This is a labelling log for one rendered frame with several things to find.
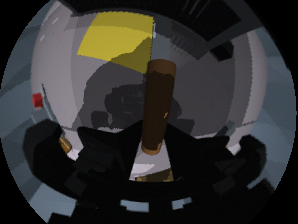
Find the orange-brown wooden bar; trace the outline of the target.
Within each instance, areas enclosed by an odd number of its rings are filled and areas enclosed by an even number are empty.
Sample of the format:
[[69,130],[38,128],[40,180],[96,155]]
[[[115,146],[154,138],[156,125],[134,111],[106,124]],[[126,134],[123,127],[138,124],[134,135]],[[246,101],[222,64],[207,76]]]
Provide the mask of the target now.
[[[59,141],[59,143],[61,144],[61,140]],[[72,149],[68,149],[67,147],[65,147],[65,144],[64,143],[61,144],[61,147],[63,147],[63,149],[64,149],[65,153],[67,153],[67,155],[68,155],[68,152],[71,152],[72,151]]]

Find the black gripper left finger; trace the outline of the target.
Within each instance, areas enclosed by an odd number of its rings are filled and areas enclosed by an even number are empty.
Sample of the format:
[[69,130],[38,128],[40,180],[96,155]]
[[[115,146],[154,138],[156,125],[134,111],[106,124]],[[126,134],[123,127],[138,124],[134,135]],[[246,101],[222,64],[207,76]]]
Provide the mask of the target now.
[[78,139],[81,140],[82,147],[89,147],[104,153],[112,153],[117,156],[118,165],[120,165],[124,179],[130,179],[134,159],[138,152],[138,143],[142,135],[142,121],[122,129],[122,131],[105,132],[98,129],[86,127],[77,127]]

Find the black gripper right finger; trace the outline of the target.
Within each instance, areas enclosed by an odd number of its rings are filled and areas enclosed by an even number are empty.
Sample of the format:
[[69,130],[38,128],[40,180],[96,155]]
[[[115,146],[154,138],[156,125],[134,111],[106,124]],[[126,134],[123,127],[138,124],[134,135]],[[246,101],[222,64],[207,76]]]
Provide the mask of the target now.
[[225,147],[230,136],[204,137],[196,139],[184,131],[166,124],[164,140],[170,165],[172,165],[173,180],[185,180],[184,176],[194,167],[206,149]]

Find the long tan wooden bar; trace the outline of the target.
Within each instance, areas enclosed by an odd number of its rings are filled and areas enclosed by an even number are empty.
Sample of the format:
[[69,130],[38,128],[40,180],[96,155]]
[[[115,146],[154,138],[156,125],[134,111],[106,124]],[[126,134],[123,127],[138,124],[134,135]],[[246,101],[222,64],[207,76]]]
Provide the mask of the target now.
[[65,137],[63,136],[63,137],[61,137],[61,144],[65,144],[65,147],[67,147],[68,149],[72,149],[72,145],[71,145],[71,143],[69,143],[69,141],[67,141],[67,139],[65,139]]

